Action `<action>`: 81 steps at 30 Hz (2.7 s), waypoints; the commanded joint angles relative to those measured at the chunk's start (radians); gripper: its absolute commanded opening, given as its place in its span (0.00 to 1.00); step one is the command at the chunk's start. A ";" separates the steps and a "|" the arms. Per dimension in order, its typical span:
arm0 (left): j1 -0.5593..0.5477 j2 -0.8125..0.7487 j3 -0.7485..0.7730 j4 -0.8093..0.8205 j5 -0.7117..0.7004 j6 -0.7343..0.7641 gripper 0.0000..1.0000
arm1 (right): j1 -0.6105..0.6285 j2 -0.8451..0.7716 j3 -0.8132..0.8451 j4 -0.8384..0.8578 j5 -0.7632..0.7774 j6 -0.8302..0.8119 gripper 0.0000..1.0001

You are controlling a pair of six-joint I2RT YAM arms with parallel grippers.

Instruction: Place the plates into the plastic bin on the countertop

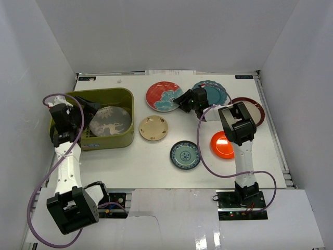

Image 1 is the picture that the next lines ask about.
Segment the grey plate with white deer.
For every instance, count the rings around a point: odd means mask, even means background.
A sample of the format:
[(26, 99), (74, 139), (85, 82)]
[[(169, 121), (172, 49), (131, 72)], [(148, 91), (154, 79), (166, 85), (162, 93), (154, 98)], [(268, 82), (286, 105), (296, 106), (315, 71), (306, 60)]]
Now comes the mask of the grey plate with white deer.
[(131, 116), (125, 109), (117, 106), (107, 106), (101, 108), (95, 114), (89, 128), (93, 135), (107, 137), (126, 132), (131, 123)]

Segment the red plate with teal flower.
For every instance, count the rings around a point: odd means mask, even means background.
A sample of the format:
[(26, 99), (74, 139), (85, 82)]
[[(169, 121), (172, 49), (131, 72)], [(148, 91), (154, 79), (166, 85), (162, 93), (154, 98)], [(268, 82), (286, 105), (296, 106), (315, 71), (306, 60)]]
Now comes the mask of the red plate with teal flower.
[(179, 85), (170, 81), (160, 81), (146, 92), (146, 102), (153, 110), (158, 112), (170, 112), (178, 108), (173, 101), (184, 94)]

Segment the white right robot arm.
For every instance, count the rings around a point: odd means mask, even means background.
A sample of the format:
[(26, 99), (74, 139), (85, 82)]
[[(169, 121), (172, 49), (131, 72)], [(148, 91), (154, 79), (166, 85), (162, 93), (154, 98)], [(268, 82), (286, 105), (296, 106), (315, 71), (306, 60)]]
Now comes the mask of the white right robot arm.
[(252, 143), (257, 127), (244, 103), (229, 105), (210, 105), (207, 92), (203, 87), (188, 90), (173, 100), (178, 107), (189, 113), (194, 111), (199, 118), (197, 136), (203, 121), (220, 121), (226, 138), (232, 144), (236, 173), (223, 176), (214, 173), (207, 165), (205, 168), (219, 178), (235, 178), (235, 202), (242, 208), (248, 207), (259, 193), (259, 185), (254, 176)]

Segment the right arm base board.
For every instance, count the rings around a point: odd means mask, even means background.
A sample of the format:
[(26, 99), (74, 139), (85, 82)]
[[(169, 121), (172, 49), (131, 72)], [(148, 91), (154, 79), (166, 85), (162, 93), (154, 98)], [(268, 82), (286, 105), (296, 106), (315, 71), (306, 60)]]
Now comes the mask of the right arm base board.
[(217, 192), (212, 200), (217, 202), (219, 221), (267, 220), (263, 192), (241, 201), (234, 191)]

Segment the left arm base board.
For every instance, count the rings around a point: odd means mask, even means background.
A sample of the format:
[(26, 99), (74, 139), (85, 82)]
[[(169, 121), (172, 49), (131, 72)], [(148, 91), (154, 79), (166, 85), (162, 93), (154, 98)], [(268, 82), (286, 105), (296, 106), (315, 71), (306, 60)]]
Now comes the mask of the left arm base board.
[(109, 198), (101, 200), (98, 204), (100, 219), (126, 219), (128, 217), (126, 207), (127, 195), (122, 192), (110, 192)]

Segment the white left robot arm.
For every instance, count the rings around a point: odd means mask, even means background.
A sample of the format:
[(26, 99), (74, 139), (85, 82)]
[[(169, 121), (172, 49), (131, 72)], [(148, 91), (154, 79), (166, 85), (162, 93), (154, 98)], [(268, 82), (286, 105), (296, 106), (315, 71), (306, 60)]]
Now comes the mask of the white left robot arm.
[(47, 104), (54, 125), (50, 137), (57, 156), (57, 185), (47, 209), (64, 235), (81, 230), (99, 221), (98, 208), (110, 202), (107, 188), (101, 181), (83, 186), (80, 174), (81, 134), (100, 108), (100, 103), (79, 96), (56, 94)]

